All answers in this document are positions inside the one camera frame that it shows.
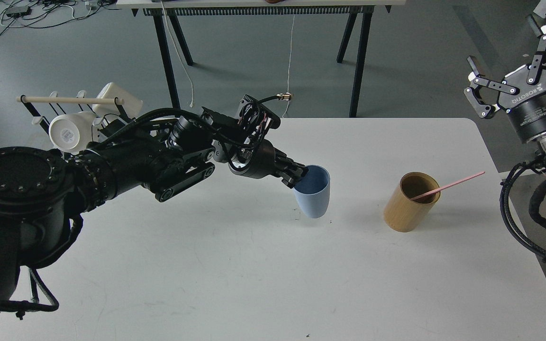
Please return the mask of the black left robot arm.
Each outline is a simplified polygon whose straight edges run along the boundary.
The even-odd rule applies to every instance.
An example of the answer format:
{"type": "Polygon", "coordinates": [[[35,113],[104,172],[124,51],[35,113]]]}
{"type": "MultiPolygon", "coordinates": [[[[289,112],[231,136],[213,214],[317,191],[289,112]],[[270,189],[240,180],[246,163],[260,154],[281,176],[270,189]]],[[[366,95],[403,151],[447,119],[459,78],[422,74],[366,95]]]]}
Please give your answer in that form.
{"type": "Polygon", "coordinates": [[[210,177],[215,162],[239,176],[280,178],[289,188],[310,171],[275,149],[265,136],[280,118],[264,103],[290,100],[278,94],[244,97],[236,118],[208,108],[200,115],[158,108],[105,129],[76,155],[55,149],[0,148],[0,313],[22,319],[28,312],[54,312],[58,300],[37,270],[52,265],[82,231],[82,213],[136,188],[159,202],[210,177]]]}

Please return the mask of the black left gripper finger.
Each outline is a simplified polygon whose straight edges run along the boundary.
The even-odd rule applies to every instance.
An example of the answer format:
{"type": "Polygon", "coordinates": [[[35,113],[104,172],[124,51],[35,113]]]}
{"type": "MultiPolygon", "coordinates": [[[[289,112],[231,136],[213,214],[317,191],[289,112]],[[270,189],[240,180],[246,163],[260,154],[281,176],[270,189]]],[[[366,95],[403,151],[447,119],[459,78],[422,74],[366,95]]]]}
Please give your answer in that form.
{"type": "Polygon", "coordinates": [[[285,173],[306,173],[308,171],[307,166],[297,163],[290,158],[286,160],[285,173]]]}
{"type": "Polygon", "coordinates": [[[282,184],[288,188],[294,188],[307,173],[307,167],[286,168],[282,171],[282,184]]]}

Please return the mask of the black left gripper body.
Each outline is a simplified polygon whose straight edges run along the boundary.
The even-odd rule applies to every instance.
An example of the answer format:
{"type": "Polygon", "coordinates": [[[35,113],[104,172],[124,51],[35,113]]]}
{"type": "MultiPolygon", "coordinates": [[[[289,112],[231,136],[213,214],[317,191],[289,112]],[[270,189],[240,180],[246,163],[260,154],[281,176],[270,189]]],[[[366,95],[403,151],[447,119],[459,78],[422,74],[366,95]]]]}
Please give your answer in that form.
{"type": "Polygon", "coordinates": [[[265,138],[269,130],[281,125],[280,117],[264,105],[274,99],[279,97],[257,100],[244,95],[240,100],[229,135],[229,166],[234,174],[252,179],[269,175],[282,178],[289,157],[265,138]]]}

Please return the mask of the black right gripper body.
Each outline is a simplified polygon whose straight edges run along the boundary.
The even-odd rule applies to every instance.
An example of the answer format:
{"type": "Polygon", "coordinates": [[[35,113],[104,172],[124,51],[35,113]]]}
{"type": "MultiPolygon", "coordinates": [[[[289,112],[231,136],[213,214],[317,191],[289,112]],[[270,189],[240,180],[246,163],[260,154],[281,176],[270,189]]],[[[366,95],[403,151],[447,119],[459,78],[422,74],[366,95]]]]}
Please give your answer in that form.
{"type": "Polygon", "coordinates": [[[506,78],[516,92],[503,94],[503,109],[523,144],[546,133],[546,67],[540,69],[537,82],[529,84],[529,69],[522,66],[506,78]]]}

